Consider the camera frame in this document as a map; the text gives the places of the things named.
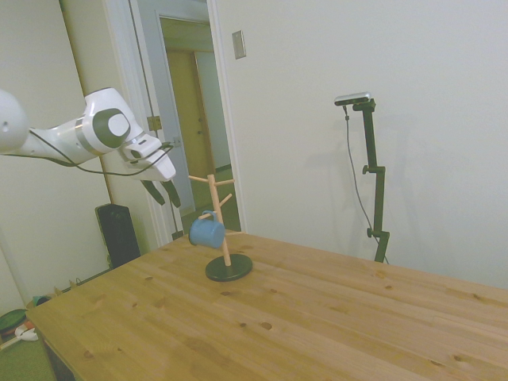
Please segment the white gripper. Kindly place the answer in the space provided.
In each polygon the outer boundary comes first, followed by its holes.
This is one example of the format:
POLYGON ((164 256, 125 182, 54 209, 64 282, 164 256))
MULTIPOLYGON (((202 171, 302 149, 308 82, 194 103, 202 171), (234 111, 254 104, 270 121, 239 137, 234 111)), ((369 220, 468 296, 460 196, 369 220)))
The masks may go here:
POLYGON ((171 204, 176 208, 181 206, 178 191, 171 181, 176 174, 176 170, 166 153, 155 152, 142 159, 126 161, 125 167, 128 171, 134 173, 135 179, 143 180, 142 185, 145 190, 159 205, 164 205, 165 200, 152 181, 162 182, 161 184, 167 192, 171 204))

